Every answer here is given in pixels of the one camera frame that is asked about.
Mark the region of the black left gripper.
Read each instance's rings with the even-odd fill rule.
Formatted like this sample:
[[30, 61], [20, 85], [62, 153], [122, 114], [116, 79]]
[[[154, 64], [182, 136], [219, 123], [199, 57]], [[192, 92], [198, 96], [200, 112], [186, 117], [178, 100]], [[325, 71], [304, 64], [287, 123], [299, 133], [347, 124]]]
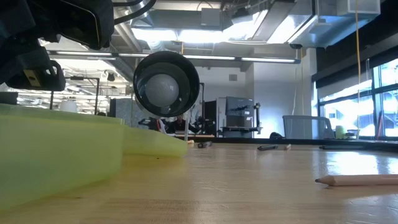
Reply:
[[1, 83], [25, 90], [62, 91], [66, 81], [61, 66], [49, 58], [38, 39], [1, 40]]

